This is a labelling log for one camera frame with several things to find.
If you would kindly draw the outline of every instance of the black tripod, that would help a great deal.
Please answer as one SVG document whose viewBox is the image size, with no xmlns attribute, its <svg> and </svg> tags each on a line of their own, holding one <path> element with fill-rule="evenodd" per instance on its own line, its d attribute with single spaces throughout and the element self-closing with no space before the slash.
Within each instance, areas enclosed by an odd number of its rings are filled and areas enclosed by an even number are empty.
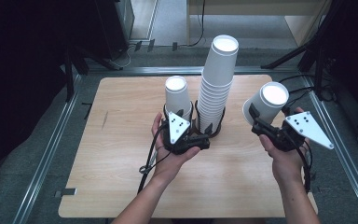
<svg viewBox="0 0 358 224">
<path fill-rule="evenodd" d="M 312 65 L 316 62 L 314 87 L 315 93 L 319 100 L 322 100 L 322 77 L 324 70 L 324 51 L 326 43 L 325 39 L 329 38 L 329 36 L 334 33 L 332 32 L 332 24 L 336 22 L 337 13 L 343 2 L 344 0 L 332 1 L 324 21 L 322 22 L 316 34 L 307 43 L 297 49 L 292 50 L 277 61 L 270 64 L 261 65 L 260 67 L 263 69 L 274 69 L 282 63 L 285 63 L 296 57 L 298 54 L 305 52 L 300 62 L 298 63 L 297 68 L 300 72 L 308 72 Z"/>
</svg>

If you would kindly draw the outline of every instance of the person's left hand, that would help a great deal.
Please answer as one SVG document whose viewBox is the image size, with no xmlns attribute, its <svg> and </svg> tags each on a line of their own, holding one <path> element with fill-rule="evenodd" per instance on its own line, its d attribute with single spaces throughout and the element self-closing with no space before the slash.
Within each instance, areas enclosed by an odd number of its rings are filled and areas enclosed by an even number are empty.
<svg viewBox="0 0 358 224">
<path fill-rule="evenodd" d="M 155 117 L 153 126 L 152 126 L 152 134 L 153 136 L 158 131 L 158 127 L 161 122 L 162 115 L 158 113 Z M 158 135 L 156 140 L 156 150 L 158 151 L 158 155 L 156 157 L 156 162 L 162 160 L 165 156 L 170 153 L 167 149 L 165 149 L 162 139 L 162 132 Z M 192 147 L 186 153 L 182 155 L 175 155 L 171 153 L 167 158 L 161 161 L 159 164 L 156 165 L 155 173 L 153 174 L 152 178 L 159 179 L 163 181 L 165 184 L 171 183 L 179 173 L 180 168 L 182 165 L 193 158 L 200 152 L 199 147 Z"/>
</svg>

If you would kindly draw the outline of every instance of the person's right hand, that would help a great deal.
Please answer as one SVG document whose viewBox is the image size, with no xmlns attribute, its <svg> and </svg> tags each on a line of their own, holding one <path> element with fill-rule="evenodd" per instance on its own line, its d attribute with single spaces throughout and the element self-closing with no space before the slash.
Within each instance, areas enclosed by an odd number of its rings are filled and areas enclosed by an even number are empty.
<svg viewBox="0 0 358 224">
<path fill-rule="evenodd" d="M 301 108 L 297 108 L 296 111 L 303 112 Z M 287 152 L 277 149 L 272 144 L 271 140 L 264 134 L 260 134 L 259 139 L 263 148 L 267 151 L 270 157 L 273 158 L 272 173 L 278 184 L 293 182 L 302 183 L 301 167 L 303 166 L 303 162 L 298 155 L 298 152 L 295 149 Z M 308 147 L 304 143 L 304 146 L 300 149 L 305 155 Z"/>
</svg>

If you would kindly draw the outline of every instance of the gray carpet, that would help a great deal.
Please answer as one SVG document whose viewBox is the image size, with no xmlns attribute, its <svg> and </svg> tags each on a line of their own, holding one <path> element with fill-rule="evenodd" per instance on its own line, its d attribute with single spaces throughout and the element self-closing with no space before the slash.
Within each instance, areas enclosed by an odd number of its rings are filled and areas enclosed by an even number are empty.
<svg viewBox="0 0 358 224">
<path fill-rule="evenodd" d="M 237 66 L 258 66 L 270 63 L 289 49 L 241 49 Z M 156 66 L 203 66 L 208 49 L 179 48 L 172 51 L 169 47 L 155 47 L 147 52 L 147 47 L 138 51 L 129 50 L 131 63 L 124 70 L 133 67 Z M 295 66 L 300 56 L 282 66 Z M 123 54 L 116 63 L 127 64 L 129 58 Z M 104 77 L 115 77 L 118 72 L 109 71 L 97 63 L 89 62 L 91 68 L 87 76 L 82 77 L 82 83 L 74 110 L 63 132 L 57 151 L 48 169 L 48 174 L 39 191 L 27 223 L 104 223 L 104 218 L 61 218 L 58 216 L 60 198 L 54 197 L 56 190 L 63 189 L 71 171 L 76 150 L 86 125 L 85 116 L 89 107 L 82 103 L 92 103 L 99 81 Z M 294 74 L 274 74 L 267 72 L 273 80 Z M 300 78 L 284 82 L 289 90 L 303 86 Z M 21 205 L 33 173 L 42 157 L 48 140 L 54 130 L 65 103 L 66 90 L 63 89 L 56 97 L 51 107 L 39 121 L 31 137 L 7 156 L 0 168 L 0 223 L 11 223 Z M 297 102 L 305 110 L 316 116 L 315 108 L 306 95 Z M 350 124 L 342 111 L 334 102 L 326 103 L 332 118 L 351 150 L 353 159 L 358 165 L 358 145 Z M 337 159 L 334 150 L 327 150 L 313 145 L 313 172 L 316 178 L 312 181 L 312 191 L 319 207 L 319 217 L 322 223 L 358 223 L 358 199 L 351 184 Z M 269 218 L 268 223 L 285 223 L 284 218 Z"/>
</svg>

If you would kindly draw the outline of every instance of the hand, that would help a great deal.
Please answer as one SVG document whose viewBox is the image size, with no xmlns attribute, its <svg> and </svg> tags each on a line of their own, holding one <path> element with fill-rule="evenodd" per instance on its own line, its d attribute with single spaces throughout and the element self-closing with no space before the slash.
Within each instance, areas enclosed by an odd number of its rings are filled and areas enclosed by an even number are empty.
<svg viewBox="0 0 358 224">
<path fill-rule="evenodd" d="M 155 117 L 153 126 L 152 126 L 152 134 L 153 136 L 156 134 L 158 127 L 160 125 L 162 115 L 158 113 Z M 156 150 L 158 151 L 158 155 L 156 157 L 156 161 L 162 160 L 165 156 L 167 156 L 170 152 L 164 148 L 162 133 L 158 135 L 156 140 Z M 199 147 L 192 147 L 186 153 L 182 155 L 174 155 L 171 153 L 167 158 L 161 161 L 159 164 L 156 165 L 155 173 L 153 174 L 154 179 L 158 179 L 165 184 L 171 183 L 179 173 L 180 168 L 182 165 L 193 158 L 200 152 Z"/>
<path fill-rule="evenodd" d="M 304 112 L 301 108 L 296 108 L 296 112 Z M 288 152 L 283 152 L 277 149 L 269 138 L 260 134 L 259 136 L 261 145 L 268 152 L 270 157 L 273 158 L 272 162 L 272 173 L 278 184 L 283 183 L 293 183 L 293 182 L 301 182 L 301 167 L 303 162 L 298 155 L 296 150 L 290 150 Z M 301 152 L 305 154 L 306 149 L 308 149 L 307 145 L 304 143 L 304 146 L 300 148 Z"/>
</svg>

